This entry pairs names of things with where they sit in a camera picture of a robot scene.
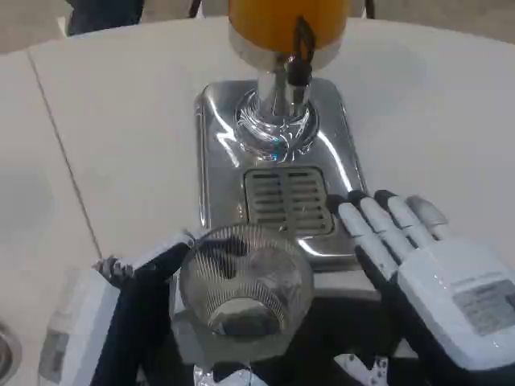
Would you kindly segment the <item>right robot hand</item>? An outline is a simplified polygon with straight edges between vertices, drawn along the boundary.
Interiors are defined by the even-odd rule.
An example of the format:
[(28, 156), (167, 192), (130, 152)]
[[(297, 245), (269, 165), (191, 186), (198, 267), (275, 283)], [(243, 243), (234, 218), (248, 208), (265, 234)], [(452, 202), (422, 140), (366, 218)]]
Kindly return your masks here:
[(329, 195), (366, 277), (432, 385), (514, 382), (514, 271), (419, 195)]

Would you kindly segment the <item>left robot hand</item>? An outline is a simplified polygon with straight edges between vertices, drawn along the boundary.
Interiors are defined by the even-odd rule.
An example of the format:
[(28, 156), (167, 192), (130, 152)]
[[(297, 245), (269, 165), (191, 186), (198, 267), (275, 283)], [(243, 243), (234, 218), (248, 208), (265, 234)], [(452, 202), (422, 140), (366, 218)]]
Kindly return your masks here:
[(40, 385), (137, 385), (167, 336), (170, 281), (195, 243), (181, 232), (130, 264), (111, 255), (71, 269), (39, 355)]

